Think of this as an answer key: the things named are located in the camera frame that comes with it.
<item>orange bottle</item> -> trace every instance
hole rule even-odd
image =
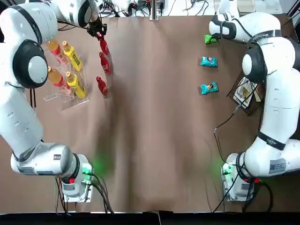
[[[66,95],[71,94],[71,89],[68,83],[64,80],[63,76],[57,69],[48,67],[48,80],[51,81],[56,87],[58,87]]]
[[[58,44],[55,39],[51,39],[50,41],[46,42],[46,45],[60,64],[64,65],[68,63],[68,58],[63,53],[60,48],[60,44]]]

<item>green snack bag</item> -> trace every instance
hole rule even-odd
[[[206,44],[210,44],[210,43],[216,43],[216,42],[218,42],[218,40],[213,38],[212,35],[206,34],[206,35],[204,35],[204,42]]]

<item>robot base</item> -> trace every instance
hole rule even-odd
[[[78,175],[74,181],[75,188],[72,191],[66,191],[65,185],[63,184],[64,186],[63,194],[66,202],[68,203],[90,203],[92,199],[93,186],[82,184],[82,181],[83,180],[93,181],[92,176],[83,174],[84,171],[93,172],[93,169],[92,166],[89,164],[88,159],[84,155],[78,154],[77,156],[80,161],[80,168],[79,168]]]
[[[221,166],[221,178],[223,184],[223,192],[226,194],[228,189],[233,185],[233,182],[237,176],[236,166],[230,164],[224,164]],[[238,177],[225,197],[226,201],[230,202],[245,202],[248,194],[250,184],[243,181],[240,177]],[[254,185],[252,185],[248,200],[253,196]]]

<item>metal pole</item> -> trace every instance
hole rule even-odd
[[[157,0],[151,1],[151,13],[150,13],[150,20],[158,20],[157,14]]]

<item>green led light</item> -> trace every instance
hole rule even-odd
[[[82,165],[82,173],[85,174],[85,173],[92,173],[92,166],[88,163],[84,163]],[[83,180],[87,180],[87,181],[90,181],[90,176],[89,175],[85,175],[84,176],[84,179]]]
[[[232,166],[229,164],[224,164],[223,169],[225,173],[231,173],[232,172]]]

